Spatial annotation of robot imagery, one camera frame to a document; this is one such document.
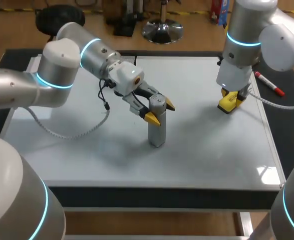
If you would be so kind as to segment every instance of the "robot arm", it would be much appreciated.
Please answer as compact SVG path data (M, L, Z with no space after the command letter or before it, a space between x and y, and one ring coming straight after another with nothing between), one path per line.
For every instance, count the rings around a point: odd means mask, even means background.
M260 51L272 69L292 69L294 19L277 8L277 0L236 0L217 83L228 91L244 88Z
M130 104L130 111L145 121L160 125L157 117L136 95L149 99L160 92L144 81L144 72L102 43L82 26L64 25L57 41L46 44L36 73L0 69L0 109L42 106L59 107L70 93L79 66L85 68L116 95ZM174 106L166 98L167 108Z
M57 39L70 39L80 49L80 66L95 77L104 79L116 95L130 105L130 111L145 121L160 125L157 117L144 106L136 95L149 99L160 92L144 81L144 72L127 61L120 61L121 55L106 46L75 22L65 24L58 32ZM166 98L167 109L174 111L171 101Z
M37 73L0 69L0 109L63 105L79 65L78 46L64 39L46 44Z

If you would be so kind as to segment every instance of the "white tabletop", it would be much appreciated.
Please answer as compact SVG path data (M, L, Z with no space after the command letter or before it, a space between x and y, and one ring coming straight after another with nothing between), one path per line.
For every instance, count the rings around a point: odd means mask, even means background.
M216 63L215 57L137 58L145 80L176 106L167 112L160 148L149 145L147 124L110 89L104 90L109 119L88 137L55 138L19 108L4 139L49 186L279 190L284 177L262 103L249 96L232 114L219 110ZM259 94L253 76L251 83ZM64 106L32 109L56 132L85 132L104 117L98 89L98 79L79 69Z

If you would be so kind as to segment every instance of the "blue object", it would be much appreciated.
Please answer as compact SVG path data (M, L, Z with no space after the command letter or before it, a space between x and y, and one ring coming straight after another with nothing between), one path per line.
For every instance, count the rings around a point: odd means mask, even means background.
M222 0L220 13L219 13L219 19L218 19L219 26L224 25L227 22L228 8L229 8L229 0Z
M291 217L289 216L289 213L288 213L287 207L286 207L286 203L285 203L285 187L283 188L283 192L282 192L282 201L283 201L283 208L285 209L287 218L288 218L289 222L291 223L292 227L294 228L294 223L291 220Z
M45 210L43 211L43 215L42 215L41 221L40 221L38 227L36 228L35 232L29 238L29 240L33 240L36 237L36 235L38 234L38 232L39 232L40 228L42 227L42 224L43 224L43 222L44 222L44 220L46 218L47 211L48 211L48 202L49 202L48 190L47 190L47 186L45 185L45 183L43 181L42 181L42 183L43 183L43 186L44 186L45 192L46 192L46 206L45 206Z
M71 88L71 87L73 86L73 84L71 84L71 85L69 85L69 86L58 86L58 85L51 84L51 83L49 83L49 82L43 80L43 79L39 76L38 73L37 73L37 77L38 77L38 79L39 79L41 82L43 82L45 85L48 85L48 86L53 87L53 88L57 88L57 89L69 89L69 88Z
M82 51L81 51L81 53L80 53L80 58L81 58L81 60L82 60L82 56L83 56L83 54L85 54L85 51L87 50L87 48L88 48L92 43L94 43L94 42L96 42L96 41L99 41L99 40L101 40L101 39L100 39L100 38L92 39L90 42L88 42L88 43L85 45L85 47L82 49Z
M234 42L235 44L241 45L241 46L245 46L245 47L254 47L254 46L258 46L260 45L260 43L244 43L244 42L239 42L236 41L235 39L233 39L231 36L229 36L228 32L227 32L227 37Z

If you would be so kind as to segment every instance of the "chrome stool base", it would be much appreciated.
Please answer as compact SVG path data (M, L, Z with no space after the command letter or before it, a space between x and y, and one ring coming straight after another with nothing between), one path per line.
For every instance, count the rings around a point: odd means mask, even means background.
M182 38L183 27L180 23L167 19L149 21L142 29L142 36L156 44L170 44Z

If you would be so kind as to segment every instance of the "wooden floor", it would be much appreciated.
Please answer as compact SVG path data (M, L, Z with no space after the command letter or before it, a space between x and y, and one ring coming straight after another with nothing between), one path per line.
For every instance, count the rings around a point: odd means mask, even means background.
M156 11L159 3L152 0L149 10ZM44 7L42 0L36 6ZM48 0L50 4L74 4L73 0ZM182 5L170 2L169 11L207 11L211 0L183 0ZM294 10L294 0L278 0L282 10ZM29 0L2 0L0 8L29 8ZM177 16L170 18L184 26L183 39L169 45L145 41L140 34L145 22L138 23L132 38L112 35L112 28L104 24L100 15L86 15L85 27L117 50L153 51L221 51L224 45L222 27L212 25L207 15ZM32 12L0 12L0 59L6 49L43 48L48 36L35 28ZM257 226L266 213L252 213ZM98 235L216 235L239 234L232 212L68 212L67 234Z

